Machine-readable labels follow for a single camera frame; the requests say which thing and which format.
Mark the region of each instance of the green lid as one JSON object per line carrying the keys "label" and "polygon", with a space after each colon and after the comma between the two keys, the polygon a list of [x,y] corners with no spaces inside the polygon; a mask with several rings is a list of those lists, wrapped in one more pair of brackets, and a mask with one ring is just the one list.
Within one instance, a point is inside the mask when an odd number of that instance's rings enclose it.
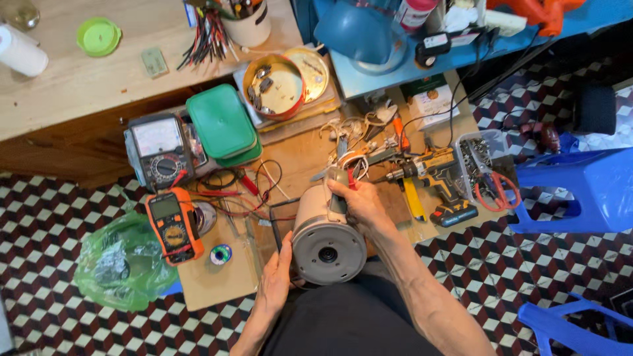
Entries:
{"label": "green lid", "polygon": [[215,162],[223,167],[233,167],[236,165],[243,165],[252,160],[256,160],[261,156],[261,143],[260,140],[257,140],[255,147],[249,149],[244,153],[240,153],[237,156],[233,156],[231,158],[226,158],[224,160],[215,160]]}
{"label": "green lid", "polygon": [[221,84],[187,100],[193,121],[207,155],[226,159],[253,149],[257,135],[237,91]]}
{"label": "green lid", "polygon": [[77,29],[77,45],[91,57],[112,53],[121,38],[121,29],[105,17],[93,17]]}

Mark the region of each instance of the analog multimeter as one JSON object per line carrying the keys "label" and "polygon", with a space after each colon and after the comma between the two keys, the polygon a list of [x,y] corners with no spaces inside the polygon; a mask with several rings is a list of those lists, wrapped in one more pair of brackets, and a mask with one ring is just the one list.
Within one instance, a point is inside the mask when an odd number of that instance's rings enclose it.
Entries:
{"label": "analog multimeter", "polygon": [[187,173],[180,178],[180,182],[194,177],[189,145],[176,116],[145,116],[130,121],[128,126],[149,189],[157,192],[159,189],[169,188],[182,170]]}

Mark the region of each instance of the scissors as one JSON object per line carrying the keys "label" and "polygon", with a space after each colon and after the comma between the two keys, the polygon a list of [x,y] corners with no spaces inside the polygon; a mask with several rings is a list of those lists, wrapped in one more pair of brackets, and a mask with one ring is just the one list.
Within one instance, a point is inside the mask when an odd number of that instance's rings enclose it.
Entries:
{"label": "scissors", "polygon": [[[473,190],[475,191],[475,195],[477,195],[477,199],[479,203],[484,206],[484,208],[492,211],[492,212],[501,212],[506,209],[515,209],[521,203],[520,193],[516,185],[512,183],[509,178],[507,178],[503,174],[499,174],[493,171],[488,165],[486,165],[479,158],[478,154],[476,154],[472,144],[469,142],[468,147],[470,148],[470,152],[468,155],[473,160],[473,164],[475,165],[475,171],[477,172],[478,182],[475,183],[475,187]],[[510,204],[508,196],[506,195],[506,191],[503,188],[502,181],[505,182],[515,194],[516,201],[514,204]],[[492,200],[497,204],[497,208],[491,207],[488,205],[483,197],[481,196],[481,191],[479,189],[479,182],[482,182],[484,185],[485,192],[490,195]]]}

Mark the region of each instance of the cabinet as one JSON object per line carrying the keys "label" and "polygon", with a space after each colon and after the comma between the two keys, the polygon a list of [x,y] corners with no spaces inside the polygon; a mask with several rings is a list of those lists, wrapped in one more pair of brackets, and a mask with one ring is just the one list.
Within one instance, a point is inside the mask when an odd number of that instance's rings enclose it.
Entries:
{"label": "cabinet", "polygon": [[0,142],[0,169],[55,176],[83,188],[115,182],[134,173],[123,137],[128,121],[184,105],[196,91],[177,89],[5,140]]}

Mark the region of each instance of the checkered tile floor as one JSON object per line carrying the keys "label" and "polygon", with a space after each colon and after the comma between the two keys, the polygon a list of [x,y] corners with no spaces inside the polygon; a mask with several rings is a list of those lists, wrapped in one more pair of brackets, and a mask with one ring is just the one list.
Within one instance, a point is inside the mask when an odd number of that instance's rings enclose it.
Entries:
{"label": "checkered tile floor", "polygon": [[[570,90],[599,75],[610,61],[568,75],[532,65],[472,106],[481,129],[543,120],[570,121]],[[579,136],[580,149],[630,146],[630,89],[618,94],[618,134]],[[542,151],[516,131],[508,135],[517,161]],[[118,182],[133,203],[145,190],[131,177]],[[522,196],[535,219],[564,212],[570,193],[527,188]],[[0,178],[0,283],[11,330],[20,350],[44,354],[225,355],[237,341],[254,296],[188,312],[181,293],[159,298],[142,312],[124,313],[84,298],[72,281],[81,240],[121,216],[125,199],[113,185],[97,190],[47,177]],[[135,209],[141,211],[141,205]],[[436,279],[479,321],[500,355],[531,355],[532,331],[517,321],[524,302],[542,307],[568,301],[568,292],[606,303],[633,287],[631,230],[618,234],[513,234],[508,216],[416,245]],[[570,321],[604,333],[596,321]],[[570,350],[555,348],[557,355]]]}

